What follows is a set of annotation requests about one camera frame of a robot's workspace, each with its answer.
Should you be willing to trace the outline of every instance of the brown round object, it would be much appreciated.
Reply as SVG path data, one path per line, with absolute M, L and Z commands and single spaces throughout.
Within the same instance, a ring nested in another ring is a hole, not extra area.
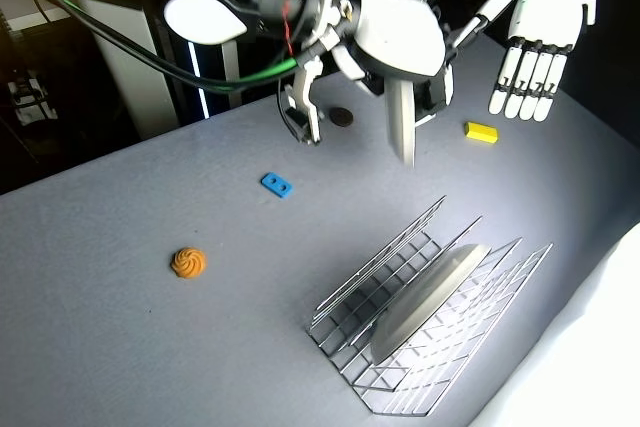
M 193 279 L 207 268 L 207 257 L 201 250 L 187 247 L 176 252 L 171 268 L 178 277 Z
M 353 114 L 344 107 L 333 107 L 329 110 L 331 122 L 338 127 L 349 127 L 353 124 Z

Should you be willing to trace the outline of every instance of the table surface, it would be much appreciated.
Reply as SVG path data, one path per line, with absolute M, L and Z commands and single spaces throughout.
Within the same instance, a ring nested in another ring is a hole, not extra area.
M 487 112 L 502 49 L 456 61 L 453 105 L 418 130 L 415 169 L 386 139 L 382 99 L 320 80 L 317 147 L 273 98 L 0 197 L 0 424 L 467 425 L 604 251 L 636 220 L 638 151 L 560 92 L 542 123 Z M 466 139 L 463 123 L 500 141 Z M 294 185 L 281 200 L 269 171 Z M 315 306 L 442 195 L 439 242 L 556 246 L 428 418 L 369 413 L 305 333 Z M 193 281 L 174 251 L 204 250 Z

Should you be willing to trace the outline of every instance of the dark round disc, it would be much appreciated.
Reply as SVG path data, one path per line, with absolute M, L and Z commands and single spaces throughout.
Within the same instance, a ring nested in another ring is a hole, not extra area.
M 332 107 L 329 110 L 329 118 L 339 127 L 349 127 L 353 124 L 353 114 L 342 107 Z

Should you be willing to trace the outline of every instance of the dish rack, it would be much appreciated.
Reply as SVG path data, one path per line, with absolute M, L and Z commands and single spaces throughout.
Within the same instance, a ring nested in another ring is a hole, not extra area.
M 444 200 L 433 204 L 324 300 L 308 328 L 374 414 L 433 412 L 552 247 L 548 244 L 516 264 L 506 261 L 521 238 L 492 250 L 407 342 L 374 365 L 370 339 L 376 319 L 482 219 L 442 247 L 426 227 Z

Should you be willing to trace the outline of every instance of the yellow block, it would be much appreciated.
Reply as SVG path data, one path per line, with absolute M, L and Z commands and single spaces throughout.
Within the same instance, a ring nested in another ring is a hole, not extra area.
M 498 141 L 498 129 L 495 127 L 467 122 L 464 124 L 464 131 L 470 139 L 481 140 L 490 144 L 495 144 Z

